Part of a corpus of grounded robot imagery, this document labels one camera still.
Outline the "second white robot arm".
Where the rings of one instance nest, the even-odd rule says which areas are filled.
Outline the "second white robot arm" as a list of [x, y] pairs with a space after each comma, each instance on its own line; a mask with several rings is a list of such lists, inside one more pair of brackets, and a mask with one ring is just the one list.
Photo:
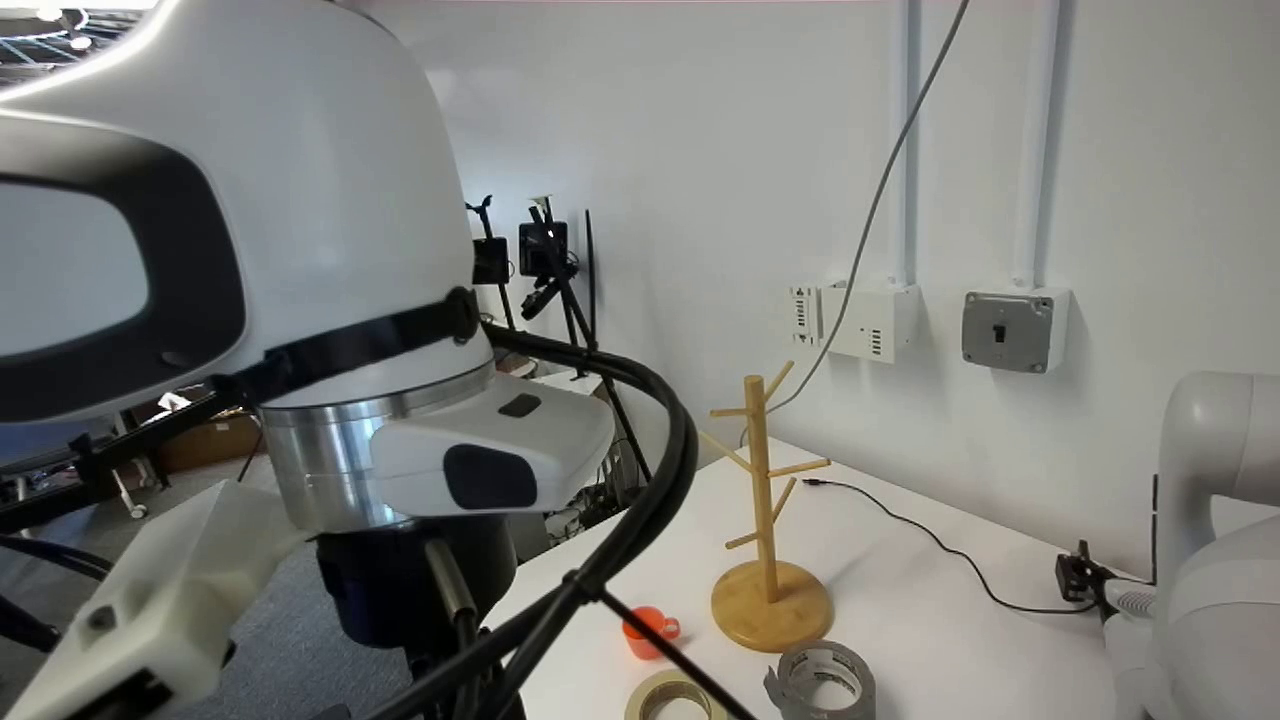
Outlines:
[[1214, 525], [1218, 497], [1280, 503], [1280, 378], [1184, 377], [1158, 480], [1158, 581], [1110, 592], [1118, 720], [1280, 720], [1280, 521]]

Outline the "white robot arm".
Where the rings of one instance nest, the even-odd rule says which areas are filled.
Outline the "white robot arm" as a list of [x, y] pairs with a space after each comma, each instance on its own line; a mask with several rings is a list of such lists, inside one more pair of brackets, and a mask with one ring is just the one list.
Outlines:
[[493, 365], [413, 50], [344, 0], [161, 0], [0, 96], [5, 422], [208, 378], [302, 535], [553, 513], [614, 413]]

